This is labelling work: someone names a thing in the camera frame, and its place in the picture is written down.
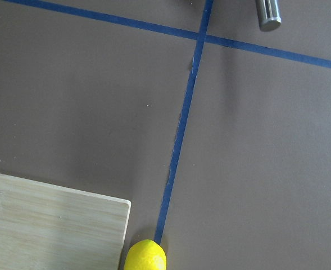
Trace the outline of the yellow lemon upper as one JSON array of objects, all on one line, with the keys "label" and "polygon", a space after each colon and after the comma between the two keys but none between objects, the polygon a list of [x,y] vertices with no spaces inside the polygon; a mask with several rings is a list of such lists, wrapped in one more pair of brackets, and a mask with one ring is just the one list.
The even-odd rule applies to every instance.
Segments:
[{"label": "yellow lemon upper", "polygon": [[124,269],[166,269],[167,259],[163,248],[146,239],[134,244],[128,251]]}]

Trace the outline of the grey metal cylinder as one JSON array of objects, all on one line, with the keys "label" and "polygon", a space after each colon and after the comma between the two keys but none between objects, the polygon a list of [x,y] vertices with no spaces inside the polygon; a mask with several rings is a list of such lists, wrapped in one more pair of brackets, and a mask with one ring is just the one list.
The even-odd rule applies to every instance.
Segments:
[{"label": "grey metal cylinder", "polygon": [[277,0],[255,0],[259,28],[262,32],[270,32],[279,28],[282,18]]}]

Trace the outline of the wooden cutting board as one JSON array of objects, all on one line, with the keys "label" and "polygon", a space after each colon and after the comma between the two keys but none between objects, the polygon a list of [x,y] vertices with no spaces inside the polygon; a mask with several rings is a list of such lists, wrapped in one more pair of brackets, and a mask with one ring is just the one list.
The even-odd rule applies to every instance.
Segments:
[{"label": "wooden cutting board", "polygon": [[0,269],[118,269],[129,200],[0,174]]}]

